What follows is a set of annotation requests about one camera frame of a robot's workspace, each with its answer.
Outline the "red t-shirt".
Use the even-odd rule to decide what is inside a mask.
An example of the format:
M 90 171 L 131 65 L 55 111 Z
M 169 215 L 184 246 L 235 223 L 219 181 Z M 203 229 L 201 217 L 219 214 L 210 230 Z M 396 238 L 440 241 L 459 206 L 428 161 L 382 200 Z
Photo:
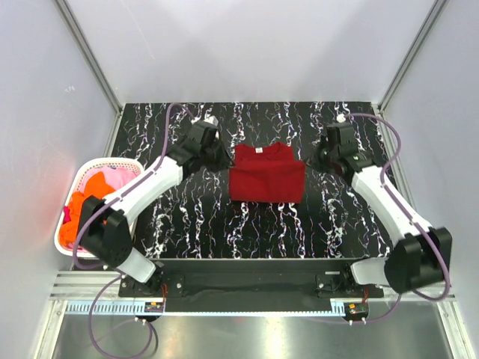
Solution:
M 305 163 L 292 147 L 276 142 L 267 147 L 238 144 L 229 170 L 232 201 L 300 203 L 305 191 Z

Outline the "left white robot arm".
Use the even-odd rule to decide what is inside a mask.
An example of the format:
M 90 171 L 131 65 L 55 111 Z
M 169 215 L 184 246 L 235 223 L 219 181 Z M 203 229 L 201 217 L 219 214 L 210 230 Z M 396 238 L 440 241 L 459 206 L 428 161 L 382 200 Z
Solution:
M 210 116 L 193 123 L 185 136 L 133 181 L 103 199 L 90 196 L 83 202 L 76 245 L 133 278 L 142 294 L 157 294 L 162 270 L 134 248 L 130 225 L 160 195 L 200 169 L 218 172 L 231 166 L 219 121 Z

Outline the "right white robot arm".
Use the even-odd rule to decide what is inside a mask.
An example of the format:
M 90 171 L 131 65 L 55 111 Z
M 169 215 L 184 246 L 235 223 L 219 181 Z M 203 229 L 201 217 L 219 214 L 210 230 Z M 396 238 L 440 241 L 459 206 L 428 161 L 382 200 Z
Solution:
M 451 287 L 452 235 L 422 218 L 391 184 L 386 168 L 359 149 L 351 123 L 327 126 L 307 165 L 342 178 L 373 210 L 392 241 L 387 257 L 357 260 L 340 277 L 340 288 L 357 296 L 367 285 L 387 286 L 397 294 L 443 282 Z

